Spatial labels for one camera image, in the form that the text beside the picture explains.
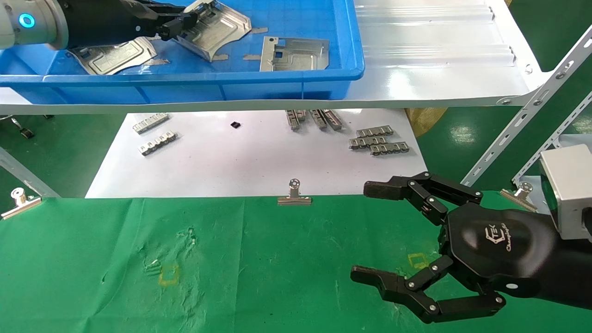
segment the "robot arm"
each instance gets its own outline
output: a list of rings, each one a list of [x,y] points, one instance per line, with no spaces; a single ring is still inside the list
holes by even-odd
[[[408,200],[434,225],[442,255],[406,280],[396,273],[352,267],[353,281],[375,286],[383,300],[405,305],[423,322],[492,316],[500,294],[535,297],[592,309],[592,243],[562,239],[549,215],[480,206],[481,193],[430,173],[367,182],[364,195]],[[436,198],[459,207],[448,209]],[[424,291],[446,274],[478,295],[435,301]]]
[[[0,49],[47,43],[55,49],[124,43],[136,37],[176,38],[196,25],[185,7],[151,0],[6,0]]]

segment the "yellow tape mark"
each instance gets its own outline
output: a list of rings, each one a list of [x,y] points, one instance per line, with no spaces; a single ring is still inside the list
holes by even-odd
[[[170,280],[165,280],[165,274],[173,274],[173,278]],[[166,287],[172,286],[174,284],[179,283],[179,265],[169,265],[163,266],[160,270],[160,275],[158,276],[158,284]]]
[[[409,264],[411,265],[411,267],[416,268],[418,270],[424,269],[430,265],[430,262],[428,262],[426,255],[423,253],[412,253],[407,255],[407,258],[409,258]]]

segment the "blue led ring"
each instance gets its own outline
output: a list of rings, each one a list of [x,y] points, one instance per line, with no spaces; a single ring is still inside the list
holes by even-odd
[[[23,13],[18,17],[18,22],[25,28],[35,26],[35,18],[31,14]]]

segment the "blue plastic tray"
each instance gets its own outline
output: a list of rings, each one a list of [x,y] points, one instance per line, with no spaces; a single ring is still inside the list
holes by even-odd
[[[188,5],[192,0],[166,1]],[[45,45],[15,46],[0,53],[0,87],[34,104],[145,104],[223,100],[339,100],[362,77],[362,43],[353,0],[222,0],[251,19],[262,34],[244,36],[208,63],[174,41],[153,41],[170,64],[136,66],[116,75],[88,75],[65,51]],[[259,72],[265,36],[328,39],[329,67],[323,71]]]

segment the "chair wheel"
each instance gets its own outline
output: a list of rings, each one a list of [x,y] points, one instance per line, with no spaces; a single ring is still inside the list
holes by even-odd
[[[29,131],[28,129],[22,129],[21,130],[21,135],[24,136],[27,139],[31,139],[32,137],[35,136],[35,133]]]

